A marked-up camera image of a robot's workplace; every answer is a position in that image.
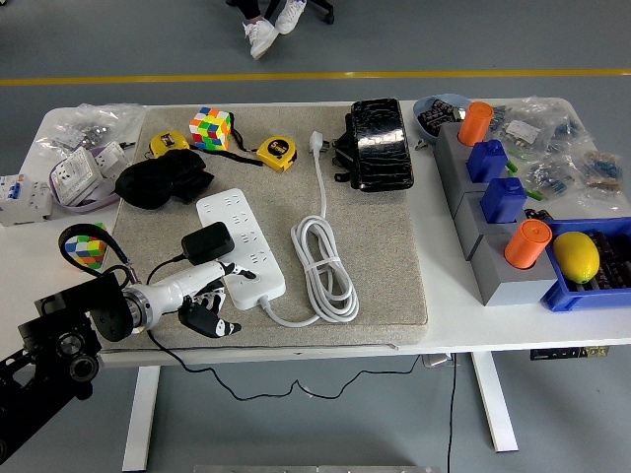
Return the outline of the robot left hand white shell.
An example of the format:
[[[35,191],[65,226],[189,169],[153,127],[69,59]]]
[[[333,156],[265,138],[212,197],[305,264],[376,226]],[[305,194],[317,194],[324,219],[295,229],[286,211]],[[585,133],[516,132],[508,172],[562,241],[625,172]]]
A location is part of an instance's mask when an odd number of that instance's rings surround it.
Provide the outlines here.
[[[136,284],[127,289],[128,305],[135,302],[142,326],[152,329],[165,313],[177,312],[180,323],[208,338],[222,338],[239,332],[242,326],[228,322],[218,313],[225,298],[221,279],[240,275],[249,280],[255,274],[236,265],[211,261],[176,273],[154,285]]]

